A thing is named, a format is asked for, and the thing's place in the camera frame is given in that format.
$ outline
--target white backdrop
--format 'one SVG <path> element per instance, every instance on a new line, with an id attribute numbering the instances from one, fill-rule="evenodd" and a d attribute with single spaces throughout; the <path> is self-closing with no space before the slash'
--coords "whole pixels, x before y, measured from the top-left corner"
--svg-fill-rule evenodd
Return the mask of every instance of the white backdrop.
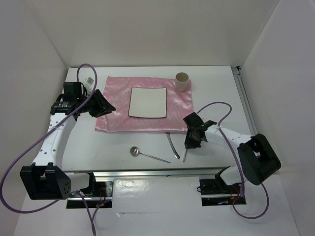
<path id="1" fill-rule="evenodd" d="M 0 7 L 0 177 L 11 162 L 46 133 L 52 102 L 61 92 L 67 68 L 25 0 Z M 21 209 L 26 194 L 19 171 L 31 164 L 31 151 L 4 183 L 5 199 Z M 0 235 L 13 235 L 19 214 L 0 203 Z"/>
<path id="2" fill-rule="evenodd" d="M 242 65 L 279 0 L 29 0 L 68 66 Z"/>
<path id="3" fill-rule="evenodd" d="M 281 179 L 302 236 L 315 205 L 315 0 L 280 0 L 241 70 L 258 131 L 283 163 Z"/>

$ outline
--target knife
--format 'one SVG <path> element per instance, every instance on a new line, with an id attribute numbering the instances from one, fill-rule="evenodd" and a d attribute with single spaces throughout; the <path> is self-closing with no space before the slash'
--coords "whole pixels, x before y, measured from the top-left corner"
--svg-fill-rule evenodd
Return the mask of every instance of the knife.
<path id="1" fill-rule="evenodd" d="M 180 156 L 178 155 L 177 151 L 175 150 L 174 148 L 174 145 L 172 143 L 172 140 L 171 140 L 171 134 L 169 132 L 166 132 L 166 136 L 167 136 L 167 139 L 169 141 L 169 144 L 171 144 L 171 148 L 173 150 L 173 153 L 174 153 L 174 156 L 176 157 L 176 159 L 180 159 Z"/>

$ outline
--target square plate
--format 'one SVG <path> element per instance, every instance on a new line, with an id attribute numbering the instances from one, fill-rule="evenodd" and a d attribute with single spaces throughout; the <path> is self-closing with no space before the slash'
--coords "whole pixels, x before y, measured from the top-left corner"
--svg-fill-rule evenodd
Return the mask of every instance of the square plate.
<path id="1" fill-rule="evenodd" d="M 166 88 L 132 87 L 128 116 L 138 118 L 165 118 L 166 103 Z"/>

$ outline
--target pink satin fabric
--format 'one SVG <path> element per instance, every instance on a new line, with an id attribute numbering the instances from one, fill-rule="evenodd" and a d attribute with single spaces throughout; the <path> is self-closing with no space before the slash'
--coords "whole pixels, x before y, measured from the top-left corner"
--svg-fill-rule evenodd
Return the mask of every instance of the pink satin fabric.
<path id="1" fill-rule="evenodd" d="M 167 88 L 167 111 L 165 118 L 129 117 L 131 88 Z M 175 89 L 175 80 L 150 77 L 110 77 L 103 93 L 116 108 L 115 112 L 97 118 L 96 131 L 138 133 L 186 133 L 183 118 L 193 112 L 191 81 L 183 92 Z"/>

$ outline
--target beige cup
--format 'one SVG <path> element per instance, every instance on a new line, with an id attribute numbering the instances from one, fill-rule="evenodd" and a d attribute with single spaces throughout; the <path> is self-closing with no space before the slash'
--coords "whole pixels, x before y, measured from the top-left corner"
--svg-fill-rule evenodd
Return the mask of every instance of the beige cup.
<path id="1" fill-rule="evenodd" d="M 180 72 L 176 75 L 175 78 L 176 78 L 175 79 L 176 90 L 179 92 L 183 92 L 186 89 L 188 81 L 189 81 L 188 74 L 184 72 Z"/>

